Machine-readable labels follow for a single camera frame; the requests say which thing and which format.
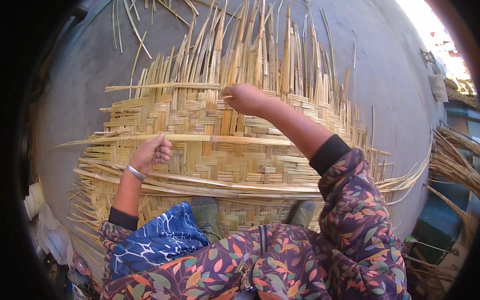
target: right hand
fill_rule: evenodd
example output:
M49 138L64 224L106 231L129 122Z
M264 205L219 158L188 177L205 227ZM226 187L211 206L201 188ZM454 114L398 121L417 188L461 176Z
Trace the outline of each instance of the right hand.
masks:
M156 164L165 164L170 160L172 143L159 134L153 139L146 140L138 146L129 164L132 168L144 175L148 175Z
M222 96L232 96L232 98L225 98L225 102L237 112L260 118L272 101L269 96L251 84L227 86L222 90Z

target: white plastic container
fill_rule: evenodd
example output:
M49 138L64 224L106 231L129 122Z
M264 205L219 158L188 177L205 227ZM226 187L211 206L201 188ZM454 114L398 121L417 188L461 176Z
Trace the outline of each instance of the white plastic container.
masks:
M28 219L31 221L33 217L38 215L40 208L45 203L43 196L42 185L40 182L36 182L28 187L29 195L25 197L24 205L27 211Z

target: blue white fabric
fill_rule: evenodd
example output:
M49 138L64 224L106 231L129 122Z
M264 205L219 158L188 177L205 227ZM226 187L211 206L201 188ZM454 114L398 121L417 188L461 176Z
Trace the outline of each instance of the blue white fabric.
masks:
M111 279L161 266L205 246L208 240L197 228L190 204L179 203L113 249Z

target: shoe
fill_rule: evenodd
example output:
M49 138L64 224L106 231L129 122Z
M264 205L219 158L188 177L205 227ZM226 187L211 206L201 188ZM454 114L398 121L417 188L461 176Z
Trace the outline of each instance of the shoe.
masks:
M212 197L194 196L191 206L195 223L208 241L212 244L221 240L222 231L216 200Z
M313 200L298 201L290 211L287 224L298 225L307 228L315 213Z

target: concrete ground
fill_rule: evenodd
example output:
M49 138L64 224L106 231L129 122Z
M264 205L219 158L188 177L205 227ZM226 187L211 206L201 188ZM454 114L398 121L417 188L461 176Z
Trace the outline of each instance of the concrete ground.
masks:
M100 113L98 109L111 106L112 102L119 101L128 93L104 94L105 86L130 83L130 72L139 46L120 1L123 54L120 48L113 50L112 3L92 18L106 2L91 1L86 20L78 25L81 30L77 29L62 41L63 47L56 55L50 75L49 89L33 106L37 116L32 131L37 132L34 137L36 169L46 201L56 218L74 233L73 226L78 223L67 218L67 190L72 188L72 168L77 164L81 146L54 147L82 140L86 134L103 129L102 123L109 115ZM241 2L231 0L228 11L234 12ZM280 11L279 42L283 41L285 32L286 3L284 1ZM180 16L191 20L191 11L183 1L174 1L173 5ZM299 28L302 28L306 8L298 1L290 1L290 7L292 20L297 20ZM157 3L152 24L151 2L149 10L144 8L143 1L137 8L141 21L135 20L135 23L140 35L147 30L145 45L152 56L158 52L168 53L171 46L180 45L188 28L179 24L169 11ZM415 163L420 164L425 158L430 126L436 125L444 114L443 104L435 102L432 96L428 75L433 72L431 66L425 67L420 56L423 44L417 31L395 0L312 1L317 37L326 47L328 39L319 8L325 10L330 24L336 68L341 80L346 68L353 70L355 40L355 101L362 108L363 121L370 129L372 105L375 107L374 146L392 153L390 162L395 163L393 170L392 167L388 169L388 176L406 174ZM200 31L208 7L199 4L197 9L200 17L194 36ZM283 43L279 45L280 52L282 49ZM150 62L145 52L141 51L134 78L138 78L142 68L149 67ZM354 99L353 91L352 72L348 84L350 100ZM410 234L423 208L426 192L421 185L427 181L427 176L425 171L409 195L394 206L393 224L401 222L394 233L400 239ZM403 194L395 194L395 199ZM81 253L78 246L75 245L75 249ZM90 261L88 255L83 257ZM96 274L101 273L93 263L89 265Z

